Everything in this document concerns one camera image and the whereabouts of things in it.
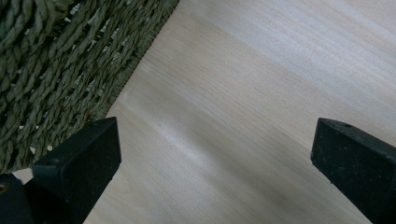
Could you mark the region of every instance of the gray woven wicker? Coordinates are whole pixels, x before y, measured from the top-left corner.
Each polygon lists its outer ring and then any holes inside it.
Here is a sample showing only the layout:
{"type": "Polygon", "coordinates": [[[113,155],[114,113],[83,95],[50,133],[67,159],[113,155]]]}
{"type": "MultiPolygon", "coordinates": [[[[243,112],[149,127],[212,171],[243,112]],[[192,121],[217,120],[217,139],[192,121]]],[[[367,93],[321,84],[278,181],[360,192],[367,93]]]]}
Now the gray woven wicker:
{"type": "Polygon", "coordinates": [[[0,174],[101,119],[177,0],[0,0],[0,174]]]}

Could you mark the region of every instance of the wooden surface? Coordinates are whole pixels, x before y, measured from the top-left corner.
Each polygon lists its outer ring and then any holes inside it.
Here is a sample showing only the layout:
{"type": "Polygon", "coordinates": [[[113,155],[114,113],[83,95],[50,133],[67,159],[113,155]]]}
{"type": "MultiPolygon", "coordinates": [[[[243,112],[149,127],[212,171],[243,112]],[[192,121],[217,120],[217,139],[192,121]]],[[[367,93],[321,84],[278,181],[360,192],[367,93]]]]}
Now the wooden surface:
{"type": "Polygon", "coordinates": [[[86,223],[370,223],[309,160],[319,117],[396,146],[396,1],[181,0],[112,106],[86,223]]]}

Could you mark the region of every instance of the wood grain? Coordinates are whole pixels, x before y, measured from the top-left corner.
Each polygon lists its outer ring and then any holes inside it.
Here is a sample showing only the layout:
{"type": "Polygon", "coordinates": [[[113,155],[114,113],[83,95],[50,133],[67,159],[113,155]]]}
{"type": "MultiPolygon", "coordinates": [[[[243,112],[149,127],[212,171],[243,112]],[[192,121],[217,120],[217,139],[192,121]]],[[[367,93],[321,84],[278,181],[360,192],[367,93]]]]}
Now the wood grain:
{"type": "Polygon", "coordinates": [[[370,223],[309,160],[319,117],[396,145],[396,2],[181,0],[109,117],[86,223],[370,223]]]}

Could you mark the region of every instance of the wicker texture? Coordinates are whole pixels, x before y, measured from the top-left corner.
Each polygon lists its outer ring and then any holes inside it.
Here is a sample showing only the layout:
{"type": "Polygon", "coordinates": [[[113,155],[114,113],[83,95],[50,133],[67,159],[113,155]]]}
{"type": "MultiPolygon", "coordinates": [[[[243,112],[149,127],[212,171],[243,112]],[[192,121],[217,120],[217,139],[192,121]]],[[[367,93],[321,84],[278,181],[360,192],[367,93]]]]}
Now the wicker texture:
{"type": "Polygon", "coordinates": [[[0,173],[102,119],[177,0],[0,0],[0,173]]]}

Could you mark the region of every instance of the light wood panel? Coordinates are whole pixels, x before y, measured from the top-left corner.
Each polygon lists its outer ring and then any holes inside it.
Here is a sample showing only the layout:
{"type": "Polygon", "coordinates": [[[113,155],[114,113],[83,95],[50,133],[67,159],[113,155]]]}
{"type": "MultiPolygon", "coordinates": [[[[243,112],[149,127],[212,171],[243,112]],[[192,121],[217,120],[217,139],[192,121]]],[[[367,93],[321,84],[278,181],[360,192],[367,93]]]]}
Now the light wood panel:
{"type": "Polygon", "coordinates": [[[108,113],[86,223],[370,223],[309,160],[319,117],[396,145],[396,2],[181,0],[108,113]]]}

